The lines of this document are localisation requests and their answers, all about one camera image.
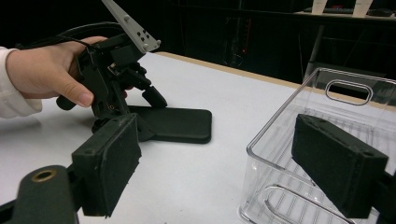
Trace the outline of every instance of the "white table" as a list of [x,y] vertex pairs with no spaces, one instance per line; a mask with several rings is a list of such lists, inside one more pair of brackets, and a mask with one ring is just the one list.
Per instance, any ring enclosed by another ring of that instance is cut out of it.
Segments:
[[[243,223],[237,209],[246,146],[297,85],[167,53],[148,53],[140,63],[169,107],[212,112],[212,140],[140,143],[140,164],[112,217],[84,217],[80,210],[80,223]],[[127,102],[148,105],[139,90]],[[55,99],[43,106],[26,118],[0,119],[0,204],[16,198],[33,170],[69,166],[71,153],[92,135],[90,108],[63,111]]]

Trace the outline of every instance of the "black cable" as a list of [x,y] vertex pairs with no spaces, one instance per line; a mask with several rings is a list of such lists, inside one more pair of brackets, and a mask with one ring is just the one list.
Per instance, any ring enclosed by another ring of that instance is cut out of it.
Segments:
[[49,36],[43,39],[39,39],[31,44],[28,45],[23,45],[23,44],[17,44],[16,49],[35,49],[35,48],[41,48],[49,45],[55,45],[55,44],[60,44],[65,41],[76,41],[80,44],[83,44],[85,46],[89,46],[89,44],[84,43],[73,36],[75,35],[81,35],[83,33],[91,32],[93,30],[99,30],[99,29],[116,29],[116,30],[122,30],[122,27],[112,21],[101,21],[97,23],[90,23],[78,27],[71,28],[69,30],[63,31],[60,34],[54,35],[54,36]]

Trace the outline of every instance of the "clear plastic bin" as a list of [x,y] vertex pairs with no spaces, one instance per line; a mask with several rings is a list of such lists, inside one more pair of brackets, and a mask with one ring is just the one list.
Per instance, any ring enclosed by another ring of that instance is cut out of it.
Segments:
[[247,146],[239,215],[247,223],[376,223],[345,218],[291,158],[298,114],[326,119],[389,156],[396,168],[396,82],[319,68]]

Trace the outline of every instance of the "white sleeve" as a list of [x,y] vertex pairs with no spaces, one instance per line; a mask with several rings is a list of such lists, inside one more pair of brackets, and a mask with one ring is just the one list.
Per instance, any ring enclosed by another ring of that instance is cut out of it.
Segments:
[[42,109],[41,100],[24,99],[9,80],[6,58],[12,50],[0,47],[0,118],[11,119],[38,113]]

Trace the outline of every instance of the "hand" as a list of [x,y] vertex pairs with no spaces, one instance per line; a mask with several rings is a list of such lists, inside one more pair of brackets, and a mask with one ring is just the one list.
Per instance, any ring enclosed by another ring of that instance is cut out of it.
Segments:
[[[106,40],[93,36],[81,41],[94,44]],[[37,49],[14,50],[7,57],[7,73],[25,99],[48,99],[60,94],[76,105],[88,107],[93,94],[74,77],[78,75],[76,57],[86,47],[70,41]]]

